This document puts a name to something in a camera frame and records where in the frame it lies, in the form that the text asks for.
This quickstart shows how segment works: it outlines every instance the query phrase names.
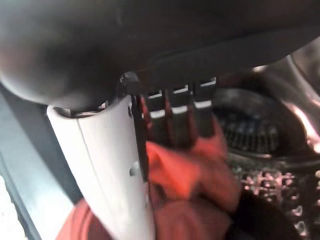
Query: chrome surface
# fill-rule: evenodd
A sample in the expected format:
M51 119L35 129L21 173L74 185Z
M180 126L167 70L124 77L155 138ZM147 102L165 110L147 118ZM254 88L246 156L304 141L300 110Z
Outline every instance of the chrome surface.
M296 68L291 56L269 66L262 74L261 81L268 94L299 119L310 149L320 153L320 97Z

